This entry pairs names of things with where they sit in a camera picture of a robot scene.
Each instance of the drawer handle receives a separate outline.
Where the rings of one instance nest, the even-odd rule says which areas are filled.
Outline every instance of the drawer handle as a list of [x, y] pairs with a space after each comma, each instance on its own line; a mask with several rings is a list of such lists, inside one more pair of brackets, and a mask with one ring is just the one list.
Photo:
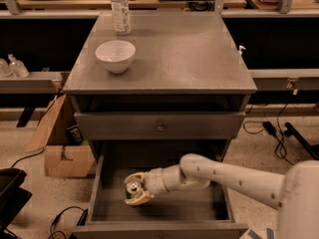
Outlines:
[[161, 123], [159, 123], [159, 124], [157, 125], [157, 131], [158, 131], [158, 132], [163, 132], [163, 131], [165, 131], [165, 127], [164, 127]]

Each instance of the drawer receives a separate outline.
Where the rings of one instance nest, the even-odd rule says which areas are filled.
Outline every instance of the drawer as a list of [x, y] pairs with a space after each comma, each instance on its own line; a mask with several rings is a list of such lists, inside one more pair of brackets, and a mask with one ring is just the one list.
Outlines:
[[76, 113], [85, 139], [232, 139], [244, 112]]
[[124, 179], [135, 172], [179, 163], [189, 152], [214, 158], [214, 140], [104, 141], [91, 198], [88, 221], [77, 238], [240, 238], [246, 224], [233, 221], [227, 191], [210, 183], [199, 191], [176, 191], [140, 206], [128, 206]]

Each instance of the open drawer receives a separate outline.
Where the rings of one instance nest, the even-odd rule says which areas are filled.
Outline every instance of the open drawer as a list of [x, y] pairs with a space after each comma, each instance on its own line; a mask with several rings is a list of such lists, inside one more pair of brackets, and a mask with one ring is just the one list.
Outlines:
[[248, 229], [235, 223], [220, 184], [199, 191], [175, 191], [141, 206], [128, 206], [125, 178], [135, 172], [179, 163], [187, 153], [214, 159], [220, 140], [113, 140], [104, 142], [90, 215], [73, 233], [81, 238], [240, 238]]

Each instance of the drawer front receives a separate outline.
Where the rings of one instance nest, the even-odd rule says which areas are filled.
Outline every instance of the drawer front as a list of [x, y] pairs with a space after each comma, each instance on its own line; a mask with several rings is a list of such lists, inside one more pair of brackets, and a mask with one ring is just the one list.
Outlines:
[[241, 223], [197, 224], [101, 224], [78, 226], [72, 232], [79, 239], [239, 239], [248, 227]]
[[232, 139], [244, 113], [77, 113], [75, 118], [84, 139]]

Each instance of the background bottle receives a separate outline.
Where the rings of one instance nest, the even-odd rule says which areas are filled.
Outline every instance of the background bottle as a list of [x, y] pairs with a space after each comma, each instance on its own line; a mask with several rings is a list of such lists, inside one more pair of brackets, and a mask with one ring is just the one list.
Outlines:
[[0, 59], [0, 75], [2, 76], [12, 75], [12, 72], [9, 69], [8, 63], [4, 59]]
[[118, 35], [131, 33], [130, 11], [128, 0], [111, 0], [114, 27]]
[[9, 64], [9, 68], [15, 77], [26, 78], [29, 76], [29, 72], [22, 61], [16, 60], [16, 58], [13, 57], [12, 54], [9, 54], [8, 57], [11, 62]]

